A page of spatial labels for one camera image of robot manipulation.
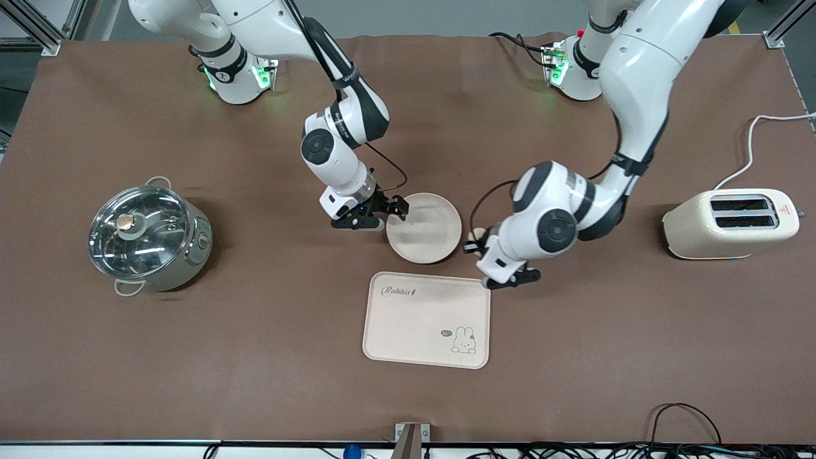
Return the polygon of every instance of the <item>plate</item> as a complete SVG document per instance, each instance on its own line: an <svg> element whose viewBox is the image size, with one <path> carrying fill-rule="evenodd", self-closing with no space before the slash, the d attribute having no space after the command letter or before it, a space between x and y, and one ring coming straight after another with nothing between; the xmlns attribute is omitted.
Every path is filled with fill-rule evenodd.
<svg viewBox="0 0 816 459"><path fill-rule="evenodd" d="M391 215L385 226L391 247L402 258L421 265L445 260L462 238L462 221L456 207L431 193L412 194L406 201L406 220Z"/></svg>

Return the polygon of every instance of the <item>gray floor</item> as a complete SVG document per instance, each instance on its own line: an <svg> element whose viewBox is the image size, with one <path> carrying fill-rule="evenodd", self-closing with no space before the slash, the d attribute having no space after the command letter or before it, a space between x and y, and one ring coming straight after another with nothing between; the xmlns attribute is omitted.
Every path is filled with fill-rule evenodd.
<svg viewBox="0 0 816 459"><path fill-rule="evenodd" d="M768 29L793 0L753 2L739 18L742 33ZM359 35L434 34L485 36L495 31L534 36L549 31L574 33L586 24L586 8L577 0L298 0L300 10L317 17L337 38ZM90 40L167 40L143 29L127 0L99 0L85 33ZM816 12L786 37L786 54L805 103L816 109ZM37 53L0 52L0 87L27 91ZM25 94L0 89L0 128L14 131Z"/></svg>

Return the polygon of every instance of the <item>brown table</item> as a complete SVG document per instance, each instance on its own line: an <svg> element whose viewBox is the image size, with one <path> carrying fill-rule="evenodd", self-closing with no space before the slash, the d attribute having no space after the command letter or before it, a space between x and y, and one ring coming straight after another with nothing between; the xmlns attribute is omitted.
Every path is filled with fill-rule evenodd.
<svg viewBox="0 0 816 459"><path fill-rule="evenodd" d="M439 193L467 215L537 162L589 175L614 150L605 103L547 89L506 42L342 44L388 103L376 144L410 173L404 195ZM654 407L685 401L729 442L816 442L809 219L743 261L673 259L659 232L664 212L743 163L750 118L802 113L783 53L761 38L701 45L626 219L534 263L541 282L494 294L477 371L363 355L372 275L480 273L470 256L417 266L383 234L330 228L299 157L304 118L332 97L317 65L287 63L278 93L229 106L185 48L66 42L39 66L0 169L0 438L378 439L425 421L445 441L632 440ZM755 148L734 186L779 188L816 212L808 123L760 125ZM382 183L398 180L359 154ZM187 288L122 299L88 258L88 227L108 198L160 174L210 217L215 251ZM499 193L478 222L508 214ZM677 411L659 439L712 434Z"/></svg>

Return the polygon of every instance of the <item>pot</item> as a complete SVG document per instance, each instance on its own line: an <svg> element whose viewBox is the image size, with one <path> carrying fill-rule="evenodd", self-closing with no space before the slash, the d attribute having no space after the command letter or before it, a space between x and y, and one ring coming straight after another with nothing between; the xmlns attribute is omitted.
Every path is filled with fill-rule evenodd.
<svg viewBox="0 0 816 459"><path fill-rule="evenodd" d="M167 187L154 184L159 181ZM115 279L120 296L180 287L210 256L210 222L171 188L167 178L153 177L111 198L91 223L91 260ZM124 292L125 286L135 290Z"/></svg>

